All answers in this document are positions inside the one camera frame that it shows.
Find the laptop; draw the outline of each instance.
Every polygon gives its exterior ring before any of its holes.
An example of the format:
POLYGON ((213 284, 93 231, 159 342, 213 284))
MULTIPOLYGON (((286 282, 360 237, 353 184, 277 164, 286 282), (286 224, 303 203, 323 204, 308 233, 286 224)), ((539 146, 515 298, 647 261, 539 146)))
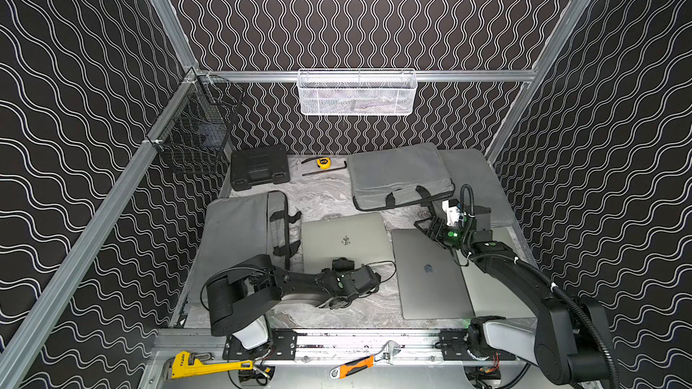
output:
POLYGON ((417 229, 392 230, 392 245, 405 320, 475 316, 462 270, 449 250, 417 229))
POLYGON ((332 260, 340 257, 353 260, 356 269, 361 264, 394 259, 379 212, 303 222, 300 242, 306 273, 331 269, 332 260))

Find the gray laptop bag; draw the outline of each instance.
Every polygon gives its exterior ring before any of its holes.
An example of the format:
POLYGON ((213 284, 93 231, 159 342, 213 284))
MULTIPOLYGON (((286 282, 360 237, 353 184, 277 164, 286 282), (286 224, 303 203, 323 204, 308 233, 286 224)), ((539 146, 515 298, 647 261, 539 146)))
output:
POLYGON ((290 269, 289 259, 300 241, 289 243, 289 224, 299 219, 300 212, 289 216, 288 200, 281 191, 210 203, 190 283, 190 302, 199 301, 199 291, 212 275, 258 254, 268 254, 275 266, 290 269))
POLYGON ((454 194, 450 178, 432 143, 348 157, 353 204, 363 212, 426 204, 454 194))

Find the wall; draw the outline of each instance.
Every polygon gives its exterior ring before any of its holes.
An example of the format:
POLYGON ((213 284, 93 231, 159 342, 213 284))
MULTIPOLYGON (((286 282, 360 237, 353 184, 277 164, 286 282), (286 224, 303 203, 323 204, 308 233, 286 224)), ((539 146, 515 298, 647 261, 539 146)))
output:
MULTIPOLYGON (((171 0, 200 67, 526 70, 568 0, 171 0)), ((434 142, 484 151, 514 82, 425 83, 413 115, 305 117, 290 85, 250 88, 237 147, 347 154, 434 142)))
POLYGON ((2 0, 0 348, 182 77, 147 0, 2 0))
POLYGON ((421 83, 413 114, 305 116, 295 84, 252 84, 234 119, 238 149, 283 144, 293 154, 349 154, 420 142, 485 151, 519 82, 421 83))
POLYGON ((22 388, 137 388, 167 327, 223 177, 185 177, 157 161, 91 265, 22 388))
POLYGON ((496 164, 541 269, 606 307, 624 388, 692 386, 692 0, 593 0, 496 164))
MULTIPOLYGON (((185 70, 149 0, 0 0, 0 351, 185 70)), ((135 387, 219 177, 153 165, 23 387, 135 387)))

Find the yellow tape measure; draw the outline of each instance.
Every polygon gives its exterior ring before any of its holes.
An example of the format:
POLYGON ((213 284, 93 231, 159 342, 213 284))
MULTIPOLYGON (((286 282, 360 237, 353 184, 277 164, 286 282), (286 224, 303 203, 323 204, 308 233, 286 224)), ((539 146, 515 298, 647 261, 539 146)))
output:
POLYGON ((332 160, 329 158, 320 158, 317 160, 317 165, 320 167, 320 169, 326 170, 332 166, 332 160))

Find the aluminum frame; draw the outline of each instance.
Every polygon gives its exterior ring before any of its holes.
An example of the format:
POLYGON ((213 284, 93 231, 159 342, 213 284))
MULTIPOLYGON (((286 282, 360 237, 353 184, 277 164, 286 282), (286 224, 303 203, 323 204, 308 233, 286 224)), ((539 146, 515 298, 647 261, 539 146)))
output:
MULTIPOLYGON (((187 90, 193 84, 195 84, 194 73, 188 72, 147 134, 151 140, 159 138, 176 108, 185 98, 187 90)), ((56 274, 50 279, 29 314, 10 339, 7 348, 0 355, 0 388, 16 389, 22 383, 24 375, 36 360, 41 347, 82 282, 82 278, 87 274, 91 263, 115 227, 156 154, 157 151, 152 144, 144 140, 127 167, 118 176, 113 188, 101 202, 58 267, 56 274)))
POLYGON ((497 158, 500 156, 502 149, 505 147, 507 140, 514 131, 514 127, 519 123, 524 111, 531 103, 533 95, 536 94, 538 87, 541 85, 548 71, 558 58, 558 55, 565 46, 567 39, 575 30, 576 23, 581 18, 586 10, 586 7, 591 3, 591 0, 569 0, 565 11, 562 13, 560 20, 555 25, 545 47, 538 56, 538 60, 533 64, 533 69, 536 73, 535 78, 530 83, 524 83, 522 88, 517 93, 514 102, 509 107, 509 111, 500 124, 500 129, 497 130, 493 141, 486 151, 486 158, 493 167, 497 158))
MULTIPOLYGON (((269 366, 337 366, 368 354, 375 354, 387 341, 402 344, 402 351, 392 359, 395 366, 488 366, 493 361, 446 361, 435 348, 439 341, 436 329, 296 329, 296 359, 273 361, 269 366)), ((140 389, 157 389, 162 383, 161 367, 182 350, 210 352, 221 360, 223 337, 212 336, 209 329, 163 329, 156 335, 151 359, 147 363, 140 389)), ((503 365, 522 366, 522 360, 501 361, 503 365)))
MULTIPOLYGON (((210 76, 223 77, 232 82, 297 82, 298 71, 201 71, 210 76)), ((535 78, 533 70, 497 71, 416 71, 419 82, 464 82, 464 81, 523 81, 535 78)))
POLYGON ((151 4, 154 6, 156 14, 159 15, 163 30, 166 32, 173 50, 175 50, 178 62, 185 69, 197 68, 197 59, 195 59, 195 55, 192 53, 192 48, 190 48, 190 43, 185 32, 183 32, 183 27, 180 24, 171 0, 151 0, 151 4))

